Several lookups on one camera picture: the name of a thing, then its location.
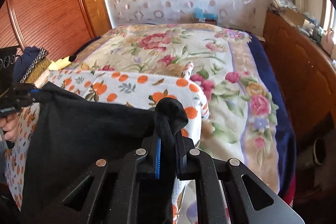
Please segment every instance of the metal screw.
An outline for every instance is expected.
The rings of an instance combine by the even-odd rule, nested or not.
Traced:
[[[239,159],[232,158],[230,159],[229,163],[233,166],[238,166],[240,164]]]
[[[143,148],[139,148],[138,150],[136,150],[135,152],[137,155],[142,156],[146,154],[146,150]]]
[[[98,167],[103,167],[103,166],[106,165],[106,160],[104,160],[104,159],[97,160],[97,161],[96,161],[96,165],[97,165]]]
[[[191,150],[189,151],[189,153],[190,153],[191,155],[193,155],[193,156],[197,156],[197,155],[200,154],[200,151],[199,151],[198,149],[194,148],[194,149],[191,149]]]

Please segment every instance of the finger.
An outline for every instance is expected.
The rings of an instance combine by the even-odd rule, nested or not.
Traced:
[[[7,116],[7,122],[13,121],[16,118],[17,118],[17,114],[16,113],[9,114]]]
[[[18,125],[18,120],[11,120],[10,122],[6,123],[6,125],[2,128],[3,131],[12,131],[16,125]]]
[[[6,118],[0,118],[0,127],[4,127],[7,123]]]
[[[12,131],[6,132],[5,140],[15,142],[17,138],[17,130],[18,130],[18,124],[15,126],[15,128]]]

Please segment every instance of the bedspread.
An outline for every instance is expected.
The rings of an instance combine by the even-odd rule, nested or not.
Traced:
[[[177,99],[189,119],[181,130],[182,135],[191,138],[195,144],[200,140],[201,120],[209,116],[207,99],[201,88],[182,78],[132,72],[96,71],[92,74],[89,71],[63,70],[51,72],[48,80],[89,101],[117,103],[141,109],[154,109],[164,97]],[[23,199],[27,151],[38,121],[39,109],[39,104],[36,103],[22,111],[17,142],[5,155],[5,176],[18,208]],[[175,206],[184,186],[185,182],[179,180],[174,183],[172,203]]]

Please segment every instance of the wooden wardrobe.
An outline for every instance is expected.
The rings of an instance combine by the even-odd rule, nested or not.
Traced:
[[[0,48],[44,47],[51,60],[109,29],[104,0],[6,0],[0,8]]]
[[[336,70],[331,58],[271,12],[263,35],[296,140],[300,143],[327,134],[336,127]]]

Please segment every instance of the black metal bracket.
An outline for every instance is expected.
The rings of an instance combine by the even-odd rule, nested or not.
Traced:
[[[139,181],[155,179],[158,137],[144,139],[141,149],[122,160],[98,160],[60,195],[34,223],[93,224],[108,174],[116,174],[104,224],[136,224]],[[193,141],[175,137],[177,177],[196,182],[199,224],[226,224],[226,200],[232,224],[304,224],[282,199],[238,159],[221,161],[195,149]]]

